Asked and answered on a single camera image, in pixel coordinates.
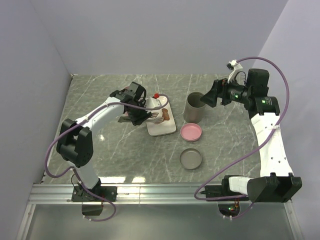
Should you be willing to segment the metal food tongs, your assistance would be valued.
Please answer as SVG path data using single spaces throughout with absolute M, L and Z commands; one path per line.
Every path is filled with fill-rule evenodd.
M 121 116 L 118 119 L 119 123 L 132 123 L 134 126 L 139 126 L 142 123 L 152 123 L 152 124 L 160 124 L 162 123 L 164 118 L 159 116 L 158 112 L 148 112 L 146 115 L 141 117 L 133 117 L 133 116 Z

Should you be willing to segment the brown sausage piece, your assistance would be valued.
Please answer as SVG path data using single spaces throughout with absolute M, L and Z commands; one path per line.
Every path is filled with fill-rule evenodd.
M 161 111 L 162 111 L 163 121 L 169 121 L 170 120 L 169 111 L 166 108 L 162 108 Z

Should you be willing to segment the white rectangular plate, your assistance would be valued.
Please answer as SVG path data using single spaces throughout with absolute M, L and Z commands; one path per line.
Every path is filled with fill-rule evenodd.
M 159 123 L 159 124 L 154 124 L 151 122 L 146 123 L 147 131 L 150 136 L 155 137 L 155 136 L 172 134 L 177 130 L 170 103 L 168 103 L 164 108 L 161 108 L 159 110 L 152 110 L 150 112 L 152 114 L 157 113 L 157 116 L 156 116 L 157 118 L 162 117 L 164 112 L 166 113 L 164 117 L 166 120 L 164 119 L 162 123 Z

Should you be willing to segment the pink cylindrical container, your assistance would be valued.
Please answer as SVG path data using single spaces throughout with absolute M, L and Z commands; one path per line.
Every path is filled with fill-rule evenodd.
M 131 103 L 132 103 L 132 97 L 131 97 L 131 95 L 128 93 L 130 87 L 129 87 L 129 86 L 126 86 L 124 89 L 125 89 L 125 95 L 126 95 L 125 103 L 131 104 Z M 124 107 L 124 110 L 125 110 L 124 115 L 125 115 L 125 116 L 128 116 L 128 115 L 129 115 L 128 109 L 129 109 L 128 106 L 125 106 L 125 107 Z

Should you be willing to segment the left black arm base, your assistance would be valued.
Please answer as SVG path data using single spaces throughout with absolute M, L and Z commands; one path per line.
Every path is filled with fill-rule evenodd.
M 117 197 L 117 187 L 116 186 L 101 186 L 99 190 L 92 190 L 92 193 L 107 199 L 111 202 L 116 201 Z M 72 202 L 99 202 L 99 198 L 92 196 L 87 191 L 83 189 L 82 186 L 77 185 L 73 188 L 73 194 L 71 197 Z

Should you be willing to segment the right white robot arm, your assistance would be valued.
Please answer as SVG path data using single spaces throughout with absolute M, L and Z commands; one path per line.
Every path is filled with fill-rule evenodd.
M 221 181 L 221 200 L 248 197 L 253 203 L 286 203 L 302 187 L 302 179 L 294 175 L 284 149 L 276 97 L 268 96 L 270 74 L 251 68 L 246 83 L 216 79 L 201 101 L 214 108 L 221 99 L 223 106 L 231 102 L 243 104 L 254 127 L 260 155 L 260 176 L 250 178 L 226 175 Z

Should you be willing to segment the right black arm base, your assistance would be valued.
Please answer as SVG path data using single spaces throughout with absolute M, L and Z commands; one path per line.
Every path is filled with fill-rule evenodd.
M 218 202 L 221 201 L 248 201 L 248 197 L 236 198 L 240 195 L 238 192 L 232 192 L 227 186 L 222 185 L 206 185 L 204 190 L 200 192 L 201 195 L 204 195 L 206 198 L 221 198 L 221 197 L 231 197 L 228 199 L 218 199 Z

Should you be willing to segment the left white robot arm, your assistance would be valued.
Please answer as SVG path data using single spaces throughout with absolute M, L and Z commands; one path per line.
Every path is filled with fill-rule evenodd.
M 62 122 L 56 151 L 67 161 L 75 175 L 84 185 L 83 195 L 89 201 L 96 201 L 101 194 L 101 180 L 90 163 L 94 153 L 93 137 L 108 122 L 127 113 L 134 126 L 141 125 L 151 117 L 146 106 L 146 89 L 136 82 L 122 90 L 115 90 L 96 109 L 76 120 L 67 118 Z

